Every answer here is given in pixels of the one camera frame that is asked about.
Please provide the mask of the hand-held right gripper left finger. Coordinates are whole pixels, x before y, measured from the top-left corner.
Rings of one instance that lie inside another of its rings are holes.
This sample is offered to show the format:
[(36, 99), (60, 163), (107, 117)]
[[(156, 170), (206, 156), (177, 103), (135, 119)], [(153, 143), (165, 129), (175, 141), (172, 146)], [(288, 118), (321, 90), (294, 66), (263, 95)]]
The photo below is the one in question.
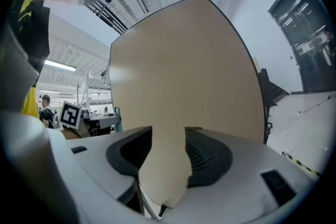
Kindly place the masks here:
[(115, 199), (132, 199), (139, 170), (152, 147), (152, 127), (68, 140), (67, 144), (99, 187)]

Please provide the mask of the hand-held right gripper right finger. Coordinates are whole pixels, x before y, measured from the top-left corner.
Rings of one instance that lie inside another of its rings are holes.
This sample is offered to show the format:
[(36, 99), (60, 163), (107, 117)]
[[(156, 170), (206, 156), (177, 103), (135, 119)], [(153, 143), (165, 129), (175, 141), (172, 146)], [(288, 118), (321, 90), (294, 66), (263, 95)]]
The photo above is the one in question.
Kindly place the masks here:
[(185, 150), (192, 175), (165, 223), (279, 223), (313, 185), (273, 149), (245, 138), (188, 127)]

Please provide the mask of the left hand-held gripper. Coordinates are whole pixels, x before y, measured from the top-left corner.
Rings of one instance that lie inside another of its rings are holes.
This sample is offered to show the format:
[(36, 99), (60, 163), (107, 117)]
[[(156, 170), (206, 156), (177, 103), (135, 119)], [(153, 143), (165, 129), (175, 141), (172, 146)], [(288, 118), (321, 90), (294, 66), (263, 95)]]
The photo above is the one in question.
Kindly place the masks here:
[(67, 101), (63, 102), (60, 123), (63, 126), (61, 133), (65, 137), (90, 137), (89, 120), (87, 109)]

